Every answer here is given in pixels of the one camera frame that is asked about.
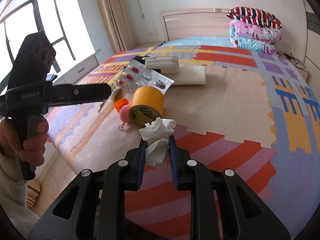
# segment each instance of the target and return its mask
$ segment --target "person's hand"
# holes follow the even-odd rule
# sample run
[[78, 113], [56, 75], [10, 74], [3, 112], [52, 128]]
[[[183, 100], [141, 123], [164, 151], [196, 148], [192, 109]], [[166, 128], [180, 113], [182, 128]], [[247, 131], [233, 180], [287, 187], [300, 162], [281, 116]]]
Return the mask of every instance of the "person's hand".
[[38, 124], [38, 134], [23, 142], [20, 142], [19, 136], [13, 127], [11, 120], [3, 118], [0, 122], [0, 151], [1, 154], [9, 158], [13, 158], [15, 154], [20, 159], [27, 161], [31, 165], [40, 166], [44, 163], [44, 144], [46, 143], [49, 130], [47, 120], [43, 120]]

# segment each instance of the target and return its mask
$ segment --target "yellow tape roll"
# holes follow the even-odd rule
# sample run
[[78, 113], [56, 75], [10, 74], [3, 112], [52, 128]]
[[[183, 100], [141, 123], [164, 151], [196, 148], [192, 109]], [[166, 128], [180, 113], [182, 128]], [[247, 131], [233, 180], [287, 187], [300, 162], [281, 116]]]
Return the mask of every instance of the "yellow tape roll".
[[163, 115], [163, 94], [154, 87], [140, 87], [135, 91], [129, 118], [137, 124], [150, 123]]

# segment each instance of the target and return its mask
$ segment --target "white paper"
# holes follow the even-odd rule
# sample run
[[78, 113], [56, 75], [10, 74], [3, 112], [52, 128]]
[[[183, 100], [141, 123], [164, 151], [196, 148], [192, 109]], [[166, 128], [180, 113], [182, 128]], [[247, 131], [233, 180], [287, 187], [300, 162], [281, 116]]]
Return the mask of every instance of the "white paper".
[[205, 85], [204, 66], [181, 66], [179, 73], [164, 74], [173, 79], [173, 85]]
[[169, 136], [174, 132], [173, 128], [176, 125], [174, 120], [158, 117], [154, 122], [146, 123], [146, 127], [139, 130], [142, 139], [148, 144], [145, 154], [147, 165], [160, 167], [165, 164]]

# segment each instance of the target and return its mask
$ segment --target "beige curtain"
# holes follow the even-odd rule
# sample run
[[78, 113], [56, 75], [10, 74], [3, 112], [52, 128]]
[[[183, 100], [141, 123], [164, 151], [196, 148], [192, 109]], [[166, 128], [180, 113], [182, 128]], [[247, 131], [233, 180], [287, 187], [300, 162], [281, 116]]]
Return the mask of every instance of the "beige curtain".
[[132, 31], [126, 6], [123, 0], [97, 0], [115, 53], [134, 49], [136, 37]]

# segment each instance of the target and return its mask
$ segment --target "metal screw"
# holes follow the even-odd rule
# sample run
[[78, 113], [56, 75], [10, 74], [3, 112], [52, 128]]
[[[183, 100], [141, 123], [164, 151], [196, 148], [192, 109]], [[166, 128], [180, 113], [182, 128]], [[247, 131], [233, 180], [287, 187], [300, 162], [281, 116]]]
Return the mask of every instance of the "metal screw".
[[119, 160], [118, 165], [124, 167], [128, 165], [128, 162], [126, 160]]
[[195, 160], [188, 160], [188, 161], [187, 161], [187, 164], [188, 164], [189, 166], [196, 166], [196, 165], [197, 165], [197, 162], [196, 162]]
[[232, 177], [235, 174], [233, 170], [226, 170], [224, 173], [229, 177]]
[[83, 171], [81, 171], [81, 176], [82, 176], [82, 177], [86, 177], [86, 176], [89, 176], [90, 173], [91, 173], [90, 170], [83, 170]]

